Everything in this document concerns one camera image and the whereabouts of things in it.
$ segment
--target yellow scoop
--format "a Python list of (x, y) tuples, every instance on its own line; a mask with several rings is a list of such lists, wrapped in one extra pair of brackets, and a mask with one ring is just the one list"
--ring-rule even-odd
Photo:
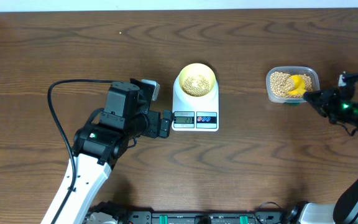
[(292, 75), (290, 78), (295, 82), (295, 89), (292, 91), (288, 91), (287, 93), (291, 96), (295, 96), (297, 94), (300, 94), (303, 96), (303, 94), (306, 92), (306, 83), (302, 79), (302, 76), (300, 75)]

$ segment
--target transparent plastic container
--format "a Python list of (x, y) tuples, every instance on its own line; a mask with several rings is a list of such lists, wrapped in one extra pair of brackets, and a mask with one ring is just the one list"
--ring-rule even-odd
[(266, 76), (266, 89), (268, 98), (271, 102), (274, 103), (304, 103), (306, 102), (303, 98), (288, 98), (288, 97), (280, 97), (274, 95), (272, 88), (270, 86), (270, 76), (273, 72), (283, 72), (288, 73), (290, 75), (307, 75), (311, 79), (311, 86), (313, 87), (313, 90), (320, 90), (320, 84), (318, 81), (317, 73), (308, 67), (299, 67), (299, 66), (283, 66), (283, 67), (275, 67), (271, 69), (271, 71), (268, 72)]

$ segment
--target wood grain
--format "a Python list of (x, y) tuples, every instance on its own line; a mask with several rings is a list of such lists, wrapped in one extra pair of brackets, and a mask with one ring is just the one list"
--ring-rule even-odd
[[(265, 89), (276, 66), (311, 67), (323, 88), (343, 70), (358, 72), (358, 9), (0, 13), (0, 223), (39, 223), (67, 168), (47, 107), (51, 83), (156, 80), (152, 109), (162, 111), (192, 62), (216, 71), (220, 130), (140, 138), (94, 203), (155, 210), (334, 203), (358, 178), (358, 135), (307, 104), (271, 103)], [(70, 139), (104, 106), (107, 90), (56, 87), (53, 103)]]

